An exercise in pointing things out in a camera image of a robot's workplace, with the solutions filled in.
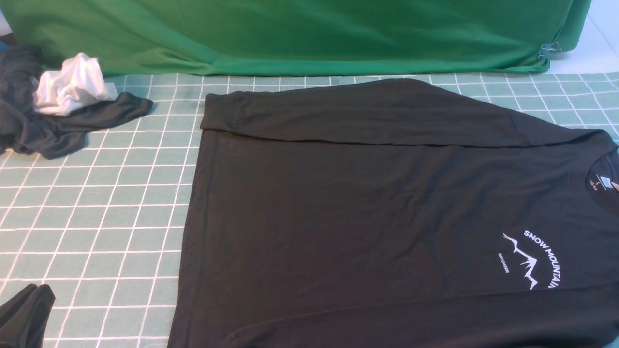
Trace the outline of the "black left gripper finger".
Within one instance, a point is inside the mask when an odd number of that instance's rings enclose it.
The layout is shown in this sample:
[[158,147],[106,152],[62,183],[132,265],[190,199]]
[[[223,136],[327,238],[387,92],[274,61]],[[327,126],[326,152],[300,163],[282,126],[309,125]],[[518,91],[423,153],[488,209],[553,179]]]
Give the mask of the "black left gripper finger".
[[2,348],[42,348],[55,294],[47,284],[29,284],[0,307]]

